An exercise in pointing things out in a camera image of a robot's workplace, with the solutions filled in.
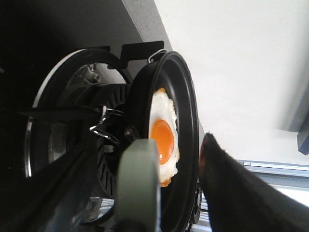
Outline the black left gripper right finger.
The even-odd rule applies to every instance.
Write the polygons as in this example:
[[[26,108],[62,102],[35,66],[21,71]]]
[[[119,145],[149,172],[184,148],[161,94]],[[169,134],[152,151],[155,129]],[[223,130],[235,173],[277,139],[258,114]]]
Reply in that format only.
[[[250,173],[206,133],[199,181],[214,232],[307,232],[309,208]]]

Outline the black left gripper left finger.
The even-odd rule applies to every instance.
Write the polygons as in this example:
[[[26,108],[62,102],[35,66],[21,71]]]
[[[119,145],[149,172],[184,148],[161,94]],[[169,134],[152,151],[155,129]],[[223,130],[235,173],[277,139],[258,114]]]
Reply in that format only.
[[[2,232],[75,232],[96,176],[96,139],[83,139],[65,155],[19,183],[0,190]]]

